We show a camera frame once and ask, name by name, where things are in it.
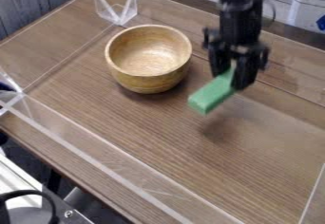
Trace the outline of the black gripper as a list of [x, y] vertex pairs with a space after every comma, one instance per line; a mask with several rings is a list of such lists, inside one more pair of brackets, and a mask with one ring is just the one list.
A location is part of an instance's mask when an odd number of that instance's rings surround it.
[[266, 68], [270, 53], [270, 47], [259, 39], [228, 39], [217, 29], [204, 27], [201, 48], [208, 51], [213, 77], [231, 67], [231, 59], [237, 59], [231, 86], [243, 90], [254, 83], [258, 69]]

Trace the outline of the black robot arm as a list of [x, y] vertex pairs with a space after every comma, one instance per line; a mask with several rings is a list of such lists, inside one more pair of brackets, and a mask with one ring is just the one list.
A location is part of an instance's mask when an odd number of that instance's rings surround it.
[[203, 28], [201, 47], [208, 51], [212, 76], [236, 62], [231, 88], [243, 90], [264, 70], [270, 47], [260, 41], [263, 0], [217, 0], [219, 27]]

